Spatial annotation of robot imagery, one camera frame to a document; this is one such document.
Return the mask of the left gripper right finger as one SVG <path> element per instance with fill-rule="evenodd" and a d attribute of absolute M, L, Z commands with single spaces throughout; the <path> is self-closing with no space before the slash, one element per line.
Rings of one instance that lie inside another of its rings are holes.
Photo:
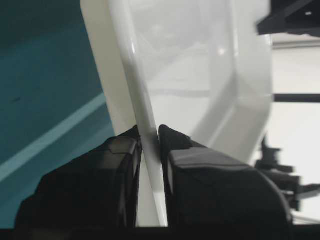
<path fill-rule="evenodd" d="M 290 227 L 285 198 L 260 171 L 166 125 L 159 127 L 158 135 L 171 226 Z"/>

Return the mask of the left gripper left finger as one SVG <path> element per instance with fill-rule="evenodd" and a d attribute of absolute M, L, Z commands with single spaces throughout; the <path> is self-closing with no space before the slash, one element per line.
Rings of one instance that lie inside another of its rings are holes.
<path fill-rule="evenodd" d="M 136 225 L 142 144 L 137 126 L 44 175 L 20 205 L 15 227 Z"/>

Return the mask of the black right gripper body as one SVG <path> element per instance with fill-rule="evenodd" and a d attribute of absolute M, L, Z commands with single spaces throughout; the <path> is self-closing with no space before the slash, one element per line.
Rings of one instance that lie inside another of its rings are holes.
<path fill-rule="evenodd" d="M 272 0 L 270 13 L 256 25 L 259 35 L 320 36 L 320 0 Z"/>

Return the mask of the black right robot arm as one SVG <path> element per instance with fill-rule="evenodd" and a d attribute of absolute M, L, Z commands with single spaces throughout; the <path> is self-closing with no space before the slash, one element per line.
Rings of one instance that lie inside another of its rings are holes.
<path fill-rule="evenodd" d="M 287 33 L 291 35 L 320 36 L 320 2 L 318 0 L 272 0 L 270 13 L 257 25 L 259 35 Z M 294 167 L 281 165 L 277 159 L 279 148 L 269 147 L 264 137 L 260 147 L 262 158 L 255 168 L 266 175 L 281 190 L 291 209 L 300 210 L 300 201 L 320 194 L 320 185 L 301 184 L 293 176 Z"/>

